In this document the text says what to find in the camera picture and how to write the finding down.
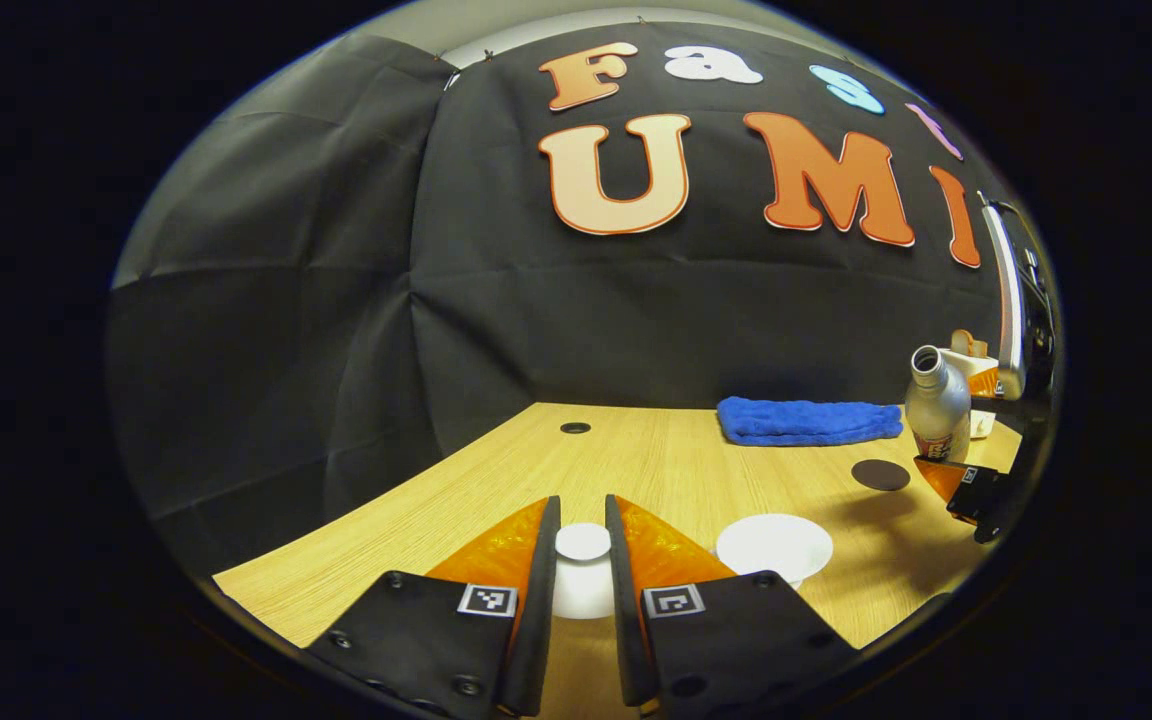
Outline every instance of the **wooden table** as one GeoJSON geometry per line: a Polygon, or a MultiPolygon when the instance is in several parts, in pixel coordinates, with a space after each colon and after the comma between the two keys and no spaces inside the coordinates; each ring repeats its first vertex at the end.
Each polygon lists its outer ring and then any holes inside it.
{"type": "MultiPolygon", "coordinates": [[[[1009,470],[1020,434],[995,424],[968,462],[1009,470]]],[[[499,520],[548,495],[563,524],[602,523],[608,493],[653,511],[705,547],[735,520],[788,511],[823,525],[833,558],[799,589],[852,646],[955,588],[988,546],[953,520],[900,438],[839,447],[728,444],[714,410],[530,406],[384,497],[215,583],[274,632],[306,646],[385,570],[426,573],[499,520]],[[582,420],[590,432],[563,433],[582,420]],[[882,458],[909,470],[895,492],[861,486],[851,465],[882,458]]],[[[624,717],[611,617],[554,619],[541,717],[624,717]]]]}

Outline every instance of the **folded towel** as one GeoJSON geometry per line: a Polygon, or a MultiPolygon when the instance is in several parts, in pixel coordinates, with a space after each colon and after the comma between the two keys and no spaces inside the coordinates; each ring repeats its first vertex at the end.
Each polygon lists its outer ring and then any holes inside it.
{"type": "Polygon", "coordinates": [[[723,434],[736,445],[850,445],[893,438],[904,425],[899,406],[727,397],[718,404],[723,434]]]}

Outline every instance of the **black background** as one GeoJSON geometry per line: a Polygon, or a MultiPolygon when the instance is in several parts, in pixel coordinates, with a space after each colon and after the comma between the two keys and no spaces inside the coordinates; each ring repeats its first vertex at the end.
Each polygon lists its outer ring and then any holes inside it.
{"type": "MultiPolygon", "coordinates": [[[[1075,410],[1047,479],[1059,533],[849,717],[1152,717],[1152,5],[795,12],[1002,165],[1049,241],[1071,338],[1075,410]],[[1046,111],[1020,120],[1021,103],[1046,111]]],[[[179,611],[182,579],[146,541],[104,412],[104,301],[122,237],[198,128],[365,15],[0,5],[0,717],[312,715],[179,611]]]]}

